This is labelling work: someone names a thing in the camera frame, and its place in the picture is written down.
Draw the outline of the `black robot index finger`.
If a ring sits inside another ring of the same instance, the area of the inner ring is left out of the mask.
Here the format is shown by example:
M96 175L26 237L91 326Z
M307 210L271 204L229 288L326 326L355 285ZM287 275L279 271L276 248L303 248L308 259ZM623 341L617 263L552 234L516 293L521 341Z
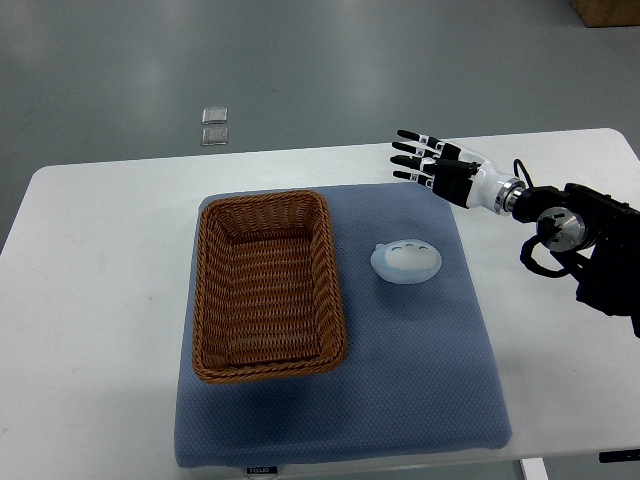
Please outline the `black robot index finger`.
M394 170L393 176L401 180L407 180L417 183L426 188L432 188L434 183L434 178L424 173Z

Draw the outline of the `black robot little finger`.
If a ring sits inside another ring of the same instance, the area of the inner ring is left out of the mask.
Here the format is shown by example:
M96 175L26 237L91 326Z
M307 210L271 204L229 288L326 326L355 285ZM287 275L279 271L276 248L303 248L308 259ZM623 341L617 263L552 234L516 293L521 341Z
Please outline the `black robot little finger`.
M435 137L419 134L419 133L415 133L407 130L400 129L397 131L397 135L402 139L413 141L429 149L442 149L445 145L444 141L439 140Z

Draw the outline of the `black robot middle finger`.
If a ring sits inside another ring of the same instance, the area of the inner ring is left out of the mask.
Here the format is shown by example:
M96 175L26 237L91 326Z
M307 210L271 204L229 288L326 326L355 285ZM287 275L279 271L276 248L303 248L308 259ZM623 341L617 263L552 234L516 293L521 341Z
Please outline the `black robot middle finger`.
M395 155L390 158L390 162L419 172L432 172L437 166L437 160L431 157Z

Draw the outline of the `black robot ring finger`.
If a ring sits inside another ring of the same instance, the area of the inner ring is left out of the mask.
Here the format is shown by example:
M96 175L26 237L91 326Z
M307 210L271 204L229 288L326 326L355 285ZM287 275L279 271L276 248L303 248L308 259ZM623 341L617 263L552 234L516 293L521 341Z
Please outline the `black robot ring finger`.
M441 157L442 150L444 148L443 142L425 143L425 144L408 144L402 142L392 142L391 146L404 153L409 153L413 156L420 158L434 158Z

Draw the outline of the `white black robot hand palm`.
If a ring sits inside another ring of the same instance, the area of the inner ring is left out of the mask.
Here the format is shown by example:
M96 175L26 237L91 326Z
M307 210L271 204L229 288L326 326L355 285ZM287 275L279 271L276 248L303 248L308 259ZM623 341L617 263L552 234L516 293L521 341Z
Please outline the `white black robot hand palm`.
M521 179L501 173L491 160L475 151L439 142L434 159L432 190L454 205L484 207L506 215L525 190Z

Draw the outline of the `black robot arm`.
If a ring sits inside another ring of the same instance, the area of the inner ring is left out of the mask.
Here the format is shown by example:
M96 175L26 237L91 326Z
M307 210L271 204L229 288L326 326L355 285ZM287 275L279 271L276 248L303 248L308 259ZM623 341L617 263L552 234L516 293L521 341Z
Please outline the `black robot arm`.
M510 174L484 155L407 130L393 142L394 176L420 184L449 203L485 208L536 227L520 261L547 278L572 276L576 299L608 316L639 326L639 213L587 186L562 189L533 184L523 162Z

